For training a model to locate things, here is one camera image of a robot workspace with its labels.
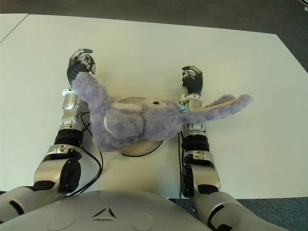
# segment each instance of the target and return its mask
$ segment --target fur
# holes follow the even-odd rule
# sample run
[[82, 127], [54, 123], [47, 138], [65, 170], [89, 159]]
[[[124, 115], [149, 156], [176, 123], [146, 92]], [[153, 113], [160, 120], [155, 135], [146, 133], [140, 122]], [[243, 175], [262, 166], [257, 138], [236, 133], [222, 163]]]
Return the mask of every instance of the fur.
[[183, 123], [204, 123], [225, 118], [244, 109], [252, 101], [249, 95], [235, 98], [224, 95], [207, 107], [181, 113], [174, 102], [144, 100], [141, 107], [113, 103], [106, 88], [89, 73], [80, 72], [73, 89], [90, 109], [93, 143], [110, 152], [124, 148], [140, 139], [161, 141], [180, 132]]

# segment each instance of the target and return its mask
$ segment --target bunny arm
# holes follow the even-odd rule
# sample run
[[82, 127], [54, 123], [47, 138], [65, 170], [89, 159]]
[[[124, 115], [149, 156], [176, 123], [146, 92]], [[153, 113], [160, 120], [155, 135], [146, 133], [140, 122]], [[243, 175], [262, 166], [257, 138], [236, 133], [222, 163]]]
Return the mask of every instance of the bunny arm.
[[253, 98], [250, 95], [241, 95], [235, 100], [230, 100], [221, 104], [207, 106], [204, 108], [197, 108], [188, 113], [181, 114], [182, 123], [204, 123], [210, 120], [223, 119], [227, 116], [233, 115], [252, 102]]
[[144, 127], [141, 112], [125, 114], [117, 109], [110, 109], [103, 122], [106, 130], [116, 139], [138, 137]]
[[89, 73], [79, 72], [72, 82], [72, 88], [82, 100], [89, 105], [90, 113], [104, 116], [111, 107], [112, 98], [105, 87], [100, 86], [98, 81]]

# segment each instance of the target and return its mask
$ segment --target light blue bow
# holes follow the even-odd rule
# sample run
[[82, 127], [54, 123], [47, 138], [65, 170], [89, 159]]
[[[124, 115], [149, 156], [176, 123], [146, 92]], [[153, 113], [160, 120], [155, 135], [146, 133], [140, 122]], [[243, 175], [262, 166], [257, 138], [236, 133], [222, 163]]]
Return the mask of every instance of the light blue bow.
[[179, 102], [177, 102], [177, 108], [182, 113], [190, 112], [191, 111], [191, 108], [185, 107], [184, 105], [180, 104]]

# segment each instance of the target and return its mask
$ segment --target floor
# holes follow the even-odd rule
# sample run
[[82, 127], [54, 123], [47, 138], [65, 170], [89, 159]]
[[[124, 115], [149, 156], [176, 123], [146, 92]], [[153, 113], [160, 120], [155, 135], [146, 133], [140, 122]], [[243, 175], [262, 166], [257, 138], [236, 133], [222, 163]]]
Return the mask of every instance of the floor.
[[[272, 33], [308, 71], [308, 12], [304, 7], [297, 0], [1, 0], [0, 13], [97, 17]], [[240, 202], [269, 222], [289, 230], [307, 230], [307, 197]], [[189, 200], [183, 200], [182, 207], [196, 216]]]

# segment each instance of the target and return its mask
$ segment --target table surface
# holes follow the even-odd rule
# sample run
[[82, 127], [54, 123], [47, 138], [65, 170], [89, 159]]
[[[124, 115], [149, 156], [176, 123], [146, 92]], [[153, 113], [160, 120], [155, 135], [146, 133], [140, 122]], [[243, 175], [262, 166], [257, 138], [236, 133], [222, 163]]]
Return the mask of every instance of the table surface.
[[[0, 45], [0, 190], [32, 185], [57, 134], [68, 59], [78, 48], [94, 50], [96, 78], [115, 101], [176, 102], [186, 65], [203, 71], [207, 103], [249, 93], [255, 100], [244, 111], [207, 123], [221, 190], [236, 198], [308, 196], [308, 74], [276, 35], [45, 15], [29, 15]], [[143, 157], [103, 155], [90, 190], [179, 196], [177, 137]], [[95, 168], [86, 161], [81, 184]]]

